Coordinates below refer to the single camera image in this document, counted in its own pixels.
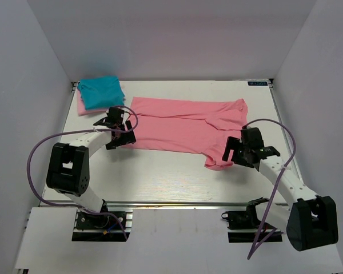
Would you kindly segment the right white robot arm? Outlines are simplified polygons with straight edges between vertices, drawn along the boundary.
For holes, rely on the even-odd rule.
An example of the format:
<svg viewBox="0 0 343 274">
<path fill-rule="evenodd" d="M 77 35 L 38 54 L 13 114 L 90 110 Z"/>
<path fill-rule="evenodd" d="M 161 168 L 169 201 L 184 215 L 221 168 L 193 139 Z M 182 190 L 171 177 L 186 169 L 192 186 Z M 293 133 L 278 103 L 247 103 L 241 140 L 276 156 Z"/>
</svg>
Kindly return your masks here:
<svg viewBox="0 0 343 274">
<path fill-rule="evenodd" d="M 221 217 L 231 230 L 255 229 L 255 245 L 267 235 L 287 235 L 297 251 L 338 242 L 337 210 L 330 196 L 320 196 L 308 188 L 285 166 L 273 146 L 265 146 L 257 127 L 244 127 L 241 137 L 228 137 L 222 160 L 254 168 L 272 183 L 288 207 L 275 205 L 268 198 L 248 202 L 243 211 L 227 211 Z"/>
</svg>

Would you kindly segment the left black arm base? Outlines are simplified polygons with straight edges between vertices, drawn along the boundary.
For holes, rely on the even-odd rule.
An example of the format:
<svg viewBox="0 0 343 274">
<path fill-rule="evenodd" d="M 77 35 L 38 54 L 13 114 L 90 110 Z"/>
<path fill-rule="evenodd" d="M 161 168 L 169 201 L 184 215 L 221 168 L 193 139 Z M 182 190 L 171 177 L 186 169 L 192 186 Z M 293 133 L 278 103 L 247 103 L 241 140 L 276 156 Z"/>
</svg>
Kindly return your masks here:
<svg viewBox="0 0 343 274">
<path fill-rule="evenodd" d="M 74 228 L 71 240 L 73 242 L 126 242 L 122 228 L 125 230 L 126 237 L 129 237 L 131 231 L 131 212 L 113 211 L 118 220 L 114 217 L 91 215 L 78 211 L 75 216 Z"/>
</svg>

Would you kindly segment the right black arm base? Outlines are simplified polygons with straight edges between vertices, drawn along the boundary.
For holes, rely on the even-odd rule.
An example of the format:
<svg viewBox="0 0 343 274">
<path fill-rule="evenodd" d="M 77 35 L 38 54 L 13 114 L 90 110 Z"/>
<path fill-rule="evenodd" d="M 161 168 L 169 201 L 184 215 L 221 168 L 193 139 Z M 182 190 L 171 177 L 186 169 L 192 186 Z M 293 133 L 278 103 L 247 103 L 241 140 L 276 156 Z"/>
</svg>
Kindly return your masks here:
<svg viewBox="0 0 343 274">
<path fill-rule="evenodd" d="M 228 224 L 229 243 L 252 243 L 258 232 L 260 220 L 257 217 L 256 206 L 266 204 L 267 198 L 259 198 L 248 202 L 245 210 L 225 211 L 221 219 Z"/>
</svg>

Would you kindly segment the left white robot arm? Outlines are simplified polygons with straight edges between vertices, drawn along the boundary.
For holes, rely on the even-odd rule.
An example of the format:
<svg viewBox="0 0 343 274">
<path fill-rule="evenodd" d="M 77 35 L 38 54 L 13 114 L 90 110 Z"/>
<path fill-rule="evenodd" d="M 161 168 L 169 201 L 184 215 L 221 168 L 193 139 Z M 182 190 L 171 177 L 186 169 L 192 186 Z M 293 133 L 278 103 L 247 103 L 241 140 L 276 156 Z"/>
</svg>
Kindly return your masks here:
<svg viewBox="0 0 343 274">
<path fill-rule="evenodd" d="M 102 228 L 109 222 L 105 201 L 89 186 L 90 157 L 105 147 L 117 147 L 136 142 L 131 121 L 125 110 L 111 107 L 106 116 L 93 124 L 94 129 L 70 143 L 56 143 L 51 152 L 46 185 L 70 198 L 80 209 L 90 211 L 90 221 Z"/>
</svg>

